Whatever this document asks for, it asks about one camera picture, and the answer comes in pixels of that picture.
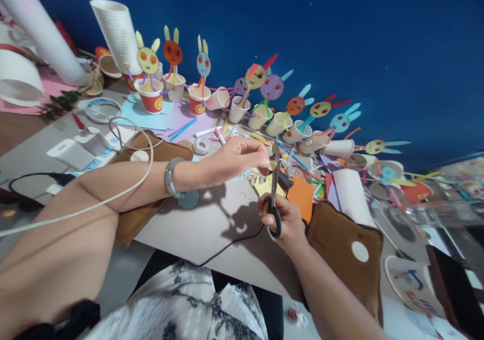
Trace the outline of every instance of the white cable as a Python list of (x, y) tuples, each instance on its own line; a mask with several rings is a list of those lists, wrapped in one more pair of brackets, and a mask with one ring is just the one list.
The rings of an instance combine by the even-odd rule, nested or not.
[[(7, 235), (10, 235), (10, 234), (20, 233), (20, 232), (24, 232), (24, 231), (29, 230), (29, 229), (38, 228), (38, 227), (43, 226), (43, 225), (52, 224), (52, 223), (55, 223), (57, 221), (61, 221), (61, 220), (64, 220), (64, 219), (71, 218), (73, 216), (77, 216), (77, 215), (80, 215), (80, 214), (84, 214), (85, 212), (87, 212), (89, 210), (96, 209), (96, 208), (98, 208), (98, 207), (100, 207), (100, 206), (108, 203), (109, 201), (112, 201), (112, 200), (117, 199), (118, 197), (120, 197), (120, 196), (122, 196), (124, 194), (127, 194), (129, 191), (134, 190), (135, 188), (137, 188), (138, 186), (140, 186), (146, 180), (146, 178), (150, 174), (151, 167), (153, 166), (153, 156), (154, 156), (154, 154), (153, 154), (153, 147), (156, 147), (157, 145), (159, 145), (160, 143), (162, 143), (164, 141), (164, 137), (162, 138), (161, 142), (159, 142), (155, 146), (153, 146), (153, 143), (151, 142), (150, 138), (145, 133), (145, 131), (143, 129), (141, 129), (136, 123), (134, 123), (133, 121), (131, 121), (130, 119), (125, 118), (125, 117), (112, 117), (111, 119), (109, 119), (109, 122), (108, 122), (109, 129), (111, 129), (111, 123), (112, 123), (112, 121), (118, 120), (118, 119), (125, 119), (128, 122), (130, 122), (136, 129), (138, 129), (138, 131), (140, 131), (141, 133), (143, 133), (145, 135), (146, 139), (148, 140), (148, 144), (150, 145), (149, 149), (150, 149), (150, 152), (151, 152), (151, 157), (150, 157), (150, 164), (148, 166), (148, 170), (146, 171), (146, 173), (143, 176), (143, 178), (141, 178), (141, 180), (139, 182), (137, 182), (136, 184), (134, 184), (133, 186), (131, 186), (129, 189), (126, 189), (126, 190), (120, 192), (119, 194), (114, 195), (113, 197), (111, 197), (109, 199), (106, 199), (104, 201), (101, 201), (100, 203), (97, 203), (96, 205), (93, 205), (93, 206), (88, 207), (86, 209), (82, 209), (82, 210), (77, 211), (75, 213), (67, 214), (67, 215), (64, 215), (64, 216), (61, 216), (61, 217), (58, 217), (58, 218), (54, 218), (54, 219), (50, 219), (50, 220), (43, 220), (43, 221), (39, 221), (39, 222), (36, 222), (36, 223), (24, 225), (24, 226), (21, 226), (19, 228), (1, 231), (0, 232), (0, 238), (1, 237), (6, 237)], [(119, 139), (119, 142), (121, 144), (122, 141), (121, 141), (121, 133), (120, 132), (119, 132), (119, 137), (117, 137), (117, 138)], [(125, 144), (125, 146), (126, 147), (129, 147), (131, 149), (134, 149), (134, 150), (146, 150), (147, 149), (147, 148), (134, 148), (134, 147), (131, 147), (128, 144)]]

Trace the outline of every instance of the bracelet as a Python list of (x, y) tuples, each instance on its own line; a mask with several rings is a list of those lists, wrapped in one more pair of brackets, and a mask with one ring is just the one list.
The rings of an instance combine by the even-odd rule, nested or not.
[(187, 194), (187, 193), (179, 193), (177, 190), (175, 190), (175, 185), (173, 183), (173, 171), (175, 169), (176, 164), (181, 161), (184, 161), (184, 159), (181, 157), (175, 157), (168, 163), (168, 166), (166, 166), (166, 170), (165, 170), (166, 189), (168, 190), (170, 195), (173, 196), (175, 199), (181, 199)]

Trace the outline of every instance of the scissor handle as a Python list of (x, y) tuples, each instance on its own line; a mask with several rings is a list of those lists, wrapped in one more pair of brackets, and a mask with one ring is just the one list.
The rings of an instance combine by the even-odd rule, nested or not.
[(272, 214), (274, 215), (274, 217), (276, 218), (276, 226), (277, 226), (277, 229), (276, 229), (276, 232), (274, 233), (271, 229), (269, 229), (269, 231), (271, 232), (271, 235), (274, 237), (274, 238), (280, 238), (281, 237), (281, 234), (282, 234), (282, 220), (281, 220), (281, 213), (279, 212), (279, 209), (277, 207), (272, 207), (272, 199), (270, 196), (267, 196), (266, 197), (266, 203), (268, 205), (268, 208), (267, 208), (267, 212), (269, 214)]

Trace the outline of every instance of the brown pouch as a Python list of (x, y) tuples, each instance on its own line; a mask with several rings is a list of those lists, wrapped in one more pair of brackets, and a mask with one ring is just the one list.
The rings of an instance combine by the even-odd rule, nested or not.
[[(383, 328), (380, 293), (382, 233), (370, 226), (356, 224), (349, 216), (336, 211), (329, 201), (323, 200), (314, 209), (307, 238)], [(360, 242), (366, 247), (369, 253), (367, 262), (361, 262), (353, 255), (353, 242)]]
[[(161, 141), (161, 139), (155, 136), (153, 131), (145, 130), (145, 132), (150, 137), (153, 145)], [(130, 146), (136, 148), (147, 148), (149, 147), (149, 144), (146, 141), (146, 137), (140, 132), (134, 136)], [(110, 162), (110, 164), (130, 161), (133, 152), (135, 152), (135, 150), (131, 148), (124, 148), (119, 155)], [(150, 150), (147, 150), (146, 152), (151, 157)], [(154, 161), (156, 162), (170, 161), (175, 157), (181, 157), (186, 161), (191, 161), (193, 159), (193, 152), (190, 149), (166, 141), (154, 147), (153, 152)], [(128, 243), (133, 240), (133, 238), (141, 231), (141, 229), (143, 229), (146, 223), (158, 211), (158, 208), (161, 206), (164, 200), (166, 199), (161, 199), (121, 213), (119, 215), (119, 221), (117, 224), (116, 241), (119, 243)]]

